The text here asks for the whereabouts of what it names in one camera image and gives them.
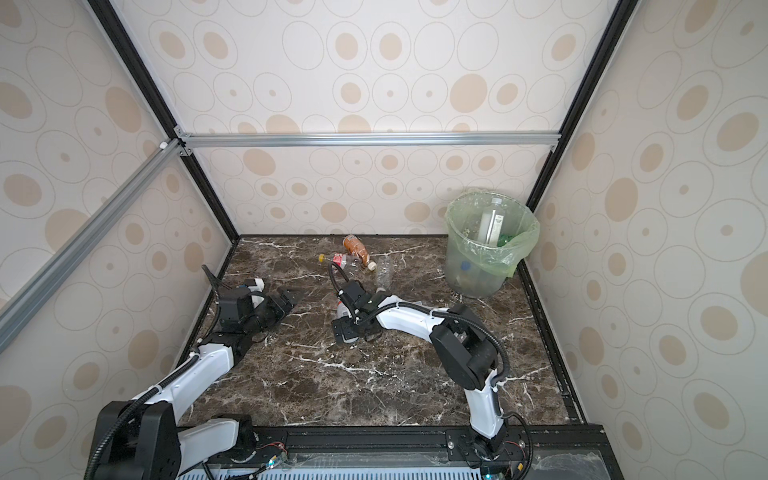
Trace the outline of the green sprite bottle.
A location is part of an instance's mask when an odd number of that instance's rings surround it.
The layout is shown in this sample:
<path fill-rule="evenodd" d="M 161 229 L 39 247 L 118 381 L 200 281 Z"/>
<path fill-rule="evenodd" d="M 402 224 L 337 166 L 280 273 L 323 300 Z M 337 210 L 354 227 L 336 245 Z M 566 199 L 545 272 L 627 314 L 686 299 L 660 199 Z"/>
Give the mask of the green sprite bottle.
<path fill-rule="evenodd" d="M 513 238 L 514 238 L 513 235 L 502 234 L 502 235 L 499 236 L 499 239 L 497 241 L 497 246 L 498 247 L 503 247 L 506 244 L 508 244 Z"/>

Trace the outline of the red cap white bottle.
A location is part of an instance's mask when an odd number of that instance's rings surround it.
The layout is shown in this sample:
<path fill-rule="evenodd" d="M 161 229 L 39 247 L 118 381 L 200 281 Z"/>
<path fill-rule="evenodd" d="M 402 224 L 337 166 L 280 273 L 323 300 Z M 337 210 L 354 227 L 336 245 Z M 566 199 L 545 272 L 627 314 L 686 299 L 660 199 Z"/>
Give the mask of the red cap white bottle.
<path fill-rule="evenodd" d="M 345 306 L 343 302 L 339 301 L 336 309 L 336 317 L 343 318 L 343 317 L 349 317 L 349 316 L 350 316 L 350 311 L 348 307 Z"/>

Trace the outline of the yellow cap red label bottle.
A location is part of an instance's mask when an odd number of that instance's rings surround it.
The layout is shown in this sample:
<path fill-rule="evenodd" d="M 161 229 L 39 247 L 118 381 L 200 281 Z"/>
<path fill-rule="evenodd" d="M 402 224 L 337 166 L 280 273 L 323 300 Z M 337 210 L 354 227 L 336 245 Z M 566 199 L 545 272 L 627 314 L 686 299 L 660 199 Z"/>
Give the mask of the yellow cap red label bottle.
<path fill-rule="evenodd" d="M 356 266 L 355 258 L 352 255 L 345 253 L 333 253 L 329 255 L 320 254 L 318 256 L 318 261 L 321 264 L 335 264 L 342 269 Z"/>

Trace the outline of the large clear square bottle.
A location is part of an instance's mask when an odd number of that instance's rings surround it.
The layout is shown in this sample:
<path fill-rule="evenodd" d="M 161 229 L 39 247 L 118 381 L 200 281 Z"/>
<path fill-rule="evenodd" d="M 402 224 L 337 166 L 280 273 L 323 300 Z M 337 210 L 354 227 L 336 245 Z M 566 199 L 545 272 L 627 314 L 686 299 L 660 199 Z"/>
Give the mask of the large clear square bottle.
<path fill-rule="evenodd" d="M 476 241 L 483 245 L 496 247 L 503 223 L 504 214 L 500 209 L 485 209 L 480 219 Z"/>

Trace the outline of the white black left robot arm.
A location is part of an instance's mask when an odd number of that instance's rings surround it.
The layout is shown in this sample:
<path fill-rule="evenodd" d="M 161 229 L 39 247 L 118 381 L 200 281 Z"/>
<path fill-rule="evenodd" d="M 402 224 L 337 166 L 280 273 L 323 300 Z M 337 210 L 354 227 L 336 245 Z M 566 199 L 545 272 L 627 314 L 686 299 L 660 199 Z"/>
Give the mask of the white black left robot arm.
<path fill-rule="evenodd" d="M 195 401 L 232 370 L 256 334 L 278 325 L 295 308 L 295 295 L 267 294 L 256 285 L 220 287 L 213 324 L 187 360 L 129 401 L 100 411 L 84 476 L 87 479 L 175 479 L 222 452 L 251 459 L 256 434 L 248 415 L 220 415 L 181 429 Z"/>

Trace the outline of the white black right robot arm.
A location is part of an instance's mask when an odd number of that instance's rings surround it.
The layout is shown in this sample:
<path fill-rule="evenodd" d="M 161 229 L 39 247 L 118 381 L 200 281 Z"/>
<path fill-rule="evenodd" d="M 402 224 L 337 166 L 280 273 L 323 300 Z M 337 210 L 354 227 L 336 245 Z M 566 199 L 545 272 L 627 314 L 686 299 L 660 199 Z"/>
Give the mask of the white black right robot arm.
<path fill-rule="evenodd" d="M 370 293 L 357 280 L 334 289 L 339 300 L 332 322 L 337 343 L 354 343 L 386 330 L 429 342 L 446 374 L 465 392 L 476 448 L 484 455 L 500 450 L 507 426 L 498 384 L 508 377 L 511 364 L 500 339 L 471 309 L 461 303 L 429 308 L 384 291 Z"/>

